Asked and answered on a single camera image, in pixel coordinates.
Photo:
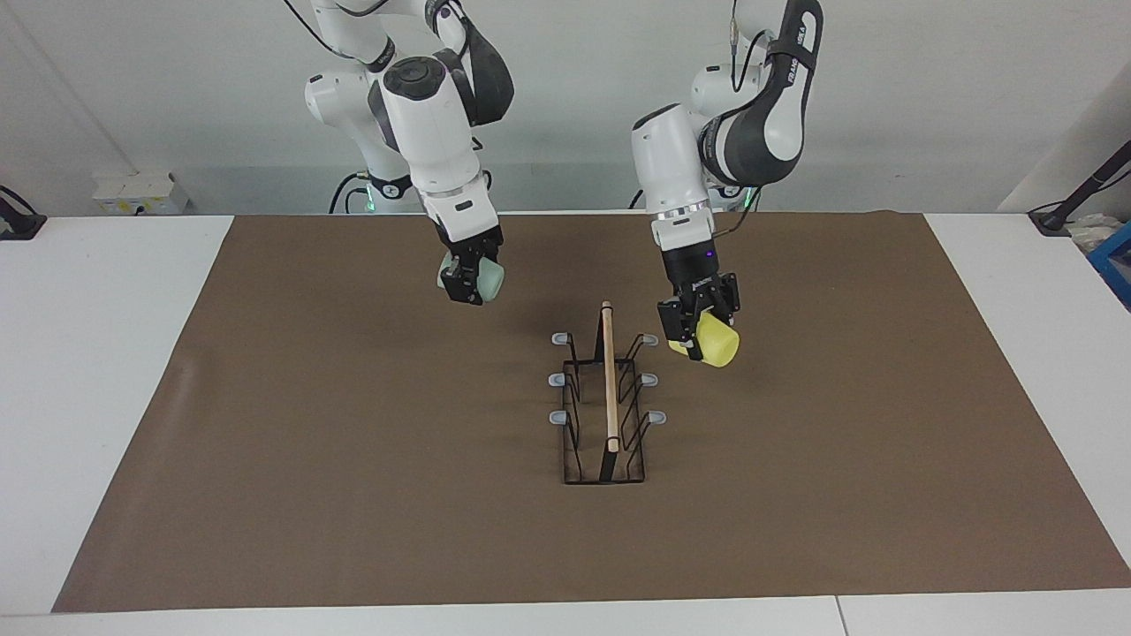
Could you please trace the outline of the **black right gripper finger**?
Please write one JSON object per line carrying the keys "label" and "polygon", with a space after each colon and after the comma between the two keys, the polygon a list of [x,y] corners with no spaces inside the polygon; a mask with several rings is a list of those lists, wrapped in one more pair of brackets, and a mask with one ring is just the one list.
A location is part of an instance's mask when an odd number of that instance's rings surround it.
{"label": "black right gripper finger", "polygon": [[477,269],[461,264],[457,256],[444,256],[442,261],[442,289],[448,298],[464,306],[483,306],[477,286]]}

